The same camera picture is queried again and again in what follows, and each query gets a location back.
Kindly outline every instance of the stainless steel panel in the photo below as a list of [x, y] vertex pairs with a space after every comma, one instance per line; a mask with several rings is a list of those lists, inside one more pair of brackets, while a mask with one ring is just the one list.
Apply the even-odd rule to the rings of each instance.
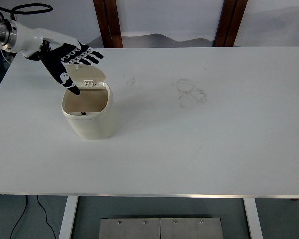
[[99, 239], [223, 239], [220, 218], [101, 219]]
[[161, 239], [223, 239], [220, 218], [163, 218]]
[[101, 219], [99, 239], [160, 239], [159, 218]]

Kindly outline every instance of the small trash can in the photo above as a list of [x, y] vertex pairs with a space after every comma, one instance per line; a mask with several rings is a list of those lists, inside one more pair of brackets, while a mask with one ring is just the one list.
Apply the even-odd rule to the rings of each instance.
[[66, 90], [63, 114], [81, 138], [108, 138], [116, 128], [116, 113], [105, 74], [88, 65], [73, 64], [65, 68], [81, 93], [77, 96]]

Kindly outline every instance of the white table leg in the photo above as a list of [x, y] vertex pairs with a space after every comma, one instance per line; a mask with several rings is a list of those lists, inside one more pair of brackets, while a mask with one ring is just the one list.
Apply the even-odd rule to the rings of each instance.
[[261, 232], [257, 207], [254, 198], [244, 198], [245, 211], [247, 215], [249, 233], [251, 239], [263, 239]]
[[79, 196], [68, 196], [64, 210], [59, 239], [71, 239], [78, 199]]

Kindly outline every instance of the stain mark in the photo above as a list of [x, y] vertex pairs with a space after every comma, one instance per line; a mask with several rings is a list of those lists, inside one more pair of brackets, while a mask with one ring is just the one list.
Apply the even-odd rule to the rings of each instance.
[[132, 77], [129, 81], [126, 81], [127, 86], [134, 86], [135, 85], [135, 77]]
[[179, 104], [184, 109], [192, 109], [207, 101], [205, 92], [196, 87], [189, 79], [180, 79], [176, 84], [177, 90], [182, 95], [179, 97]]
[[130, 72], [127, 73], [125, 71], [124, 74], [123, 74], [123, 77], [126, 78], [126, 79], [129, 79], [128, 81], [126, 81], [126, 86], [131, 87], [131, 86], [135, 85], [135, 82], [136, 82], [135, 77], [132, 77]]

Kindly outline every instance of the white wall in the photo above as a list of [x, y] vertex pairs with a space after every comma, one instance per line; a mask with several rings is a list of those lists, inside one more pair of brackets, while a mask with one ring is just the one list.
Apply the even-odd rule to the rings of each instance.
[[27, 27], [60, 32], [82, 43], [101, 36], [92, 0], [0, 0], [0, 6], [8, 9], [28, 3], [48, 4], [53, 7], [53, 11], [38, 15], [18, 15], [17, 20]]
[[214, 40], [223, 0], [117, 0], [122, 36]]
[[237, 46], [299, 46], [299, 0], [249, 0]]

